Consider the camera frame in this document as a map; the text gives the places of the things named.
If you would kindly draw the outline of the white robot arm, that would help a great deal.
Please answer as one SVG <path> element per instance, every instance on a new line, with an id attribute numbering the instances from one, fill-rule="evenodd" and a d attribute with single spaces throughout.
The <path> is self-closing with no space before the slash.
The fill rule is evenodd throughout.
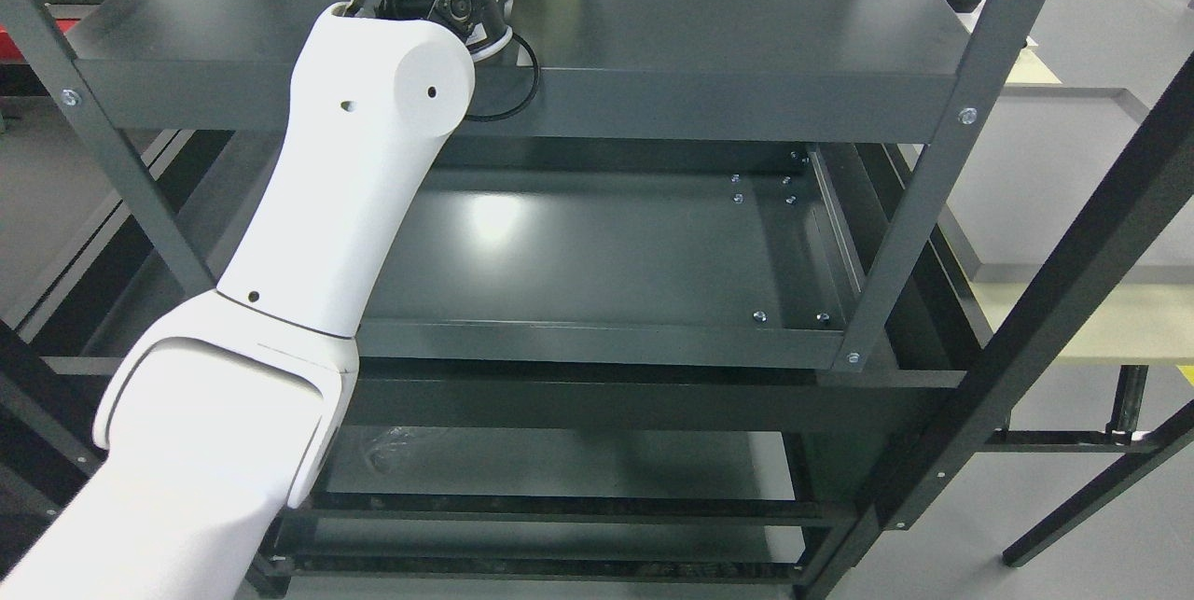
<path id="1" fill-rule="evenodd" d="M 5 575 L 5 599 L 230 599 L 310 496 L 404 217 L 466 119 L 498 0 L 347 0 L 312 23 L 281 157 L 213 290 L 158 318 L 92 425 L 107 459 Z"/>

